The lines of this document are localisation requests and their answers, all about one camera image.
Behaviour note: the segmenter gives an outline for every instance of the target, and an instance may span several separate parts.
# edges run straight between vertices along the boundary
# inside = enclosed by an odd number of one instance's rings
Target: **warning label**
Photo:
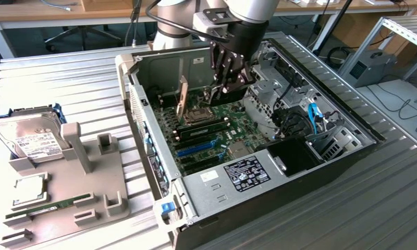
[[[243,192],[271,180],[255,156],[224,166],[237,191]]]
[[[16,142],[29,159],[37,159],[61,153],[53,133],[33,134],[16,138]]]

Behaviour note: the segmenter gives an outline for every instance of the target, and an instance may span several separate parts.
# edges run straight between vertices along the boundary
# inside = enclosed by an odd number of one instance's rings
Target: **wooden desk surface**
[[[71,2],[80,2],[80,0],[49,0],[55,4],[67,4]],[[141,7],[141,16],[145,16],[145,7],[153,2],[153,0],[144,0]],[[416,0],[407,0],[409,8],[417,7]],[[329,10],[341,9],[345,0],[341,0],[337,4],[328,6]],[[65,11],[59,8],[49,7],[43,4],[40,0],[16,0],[11,5],[0,5],[0,21],[36,21],[36,20],[59,20],[59,19],[87,19],[87,18],[109,18],[109,17],[129,17],[132,10],[103,10],[103,11],[84,11],[81,5],[69,6],[72,11]],[[281,0],[277,12],[284,11],[319,11],[325,7],[320,4],[308,4],[301,7],[287,0]],[[375,6],[367,3],[364,0],[353,0],[349,9],[383,9],[387,6]]]

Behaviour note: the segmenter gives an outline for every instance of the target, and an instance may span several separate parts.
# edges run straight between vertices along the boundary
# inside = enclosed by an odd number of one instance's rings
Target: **slotted metal surface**
[[[417,45],[417,16],[385,17],[383,25]]]
[[[269,36],[296,53],[307,68],[324,79],[388,141],[328,186],[201,249],[417,249],[416,142],[283,33]],[[21,105],[32,98],[49,99],[49,103],[59,101],[67,119],[83,124],[83,140],[111,132],[120,140],[131,197],[132,214],[125,220],[31,249],[172,249],[152,214],[153,197],[123,113],[115,63],[109,59],[143,49],[140,46],[1,61],[0,107]]]
[[[331,184],[199,249],[417,249],[417,143],[296,41],[277,42],[387,142]]]

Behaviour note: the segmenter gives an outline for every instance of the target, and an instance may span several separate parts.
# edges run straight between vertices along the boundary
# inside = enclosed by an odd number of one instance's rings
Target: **green circuit board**
[[[191,126],[185,125],[184,119],[177,119],[175,106],[161,108],[157,104],[152,105],[156,119],[183,175],[192,174],[233,160],[235,156],[229,151],[229,145],[233,143],[243,142],[247,151],[252,153],[255,152],[256,147],[268,141],[256,128],[256,124],[253,124],[253,120],[248,114],[244,111],[240,111],[240,107],[243,106],[241,102],[211,107],[205,102],[197,100],[199,94],[200,91],[188,92],[187,110],[189,111],[199,108],[209,108],[215,115],[212,119],[223,117],[229,118],[229,126],[228,129],[195,139],[196,141],[215,141],[213,148],[205,149],[183,157],[179,157],[177,152],[185,148],[179,148],[180,142],[175,138],[173,130],[177,127],[185,128]]]

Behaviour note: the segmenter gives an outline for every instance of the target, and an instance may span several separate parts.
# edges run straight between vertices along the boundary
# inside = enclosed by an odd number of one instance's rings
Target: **office chair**
[[[63,38],[80,33],[81,34],[81,39],[83,39],[83,50],[87,50],[87,44],[85,44],[85,38],[87,38],[87,33],[93,33],[96,35],[100,35],[103,37],[111,38],[117,42],[117,46],[123,46],[124,41],[115,35],[107,33],[105,31],[109,30],[108,25],[104,24],[104,31],[93,29],[97,25],[85,25],[85,26],[77,26],[72,29],[68,28],[68,26],[61,27],[63,28],[63,33],[56,35],[55,37],[47,39],[44,41],[45,48],[48,51],[53,52],[56,50],[56,46],[52,44],[53,42],[61,40]]]

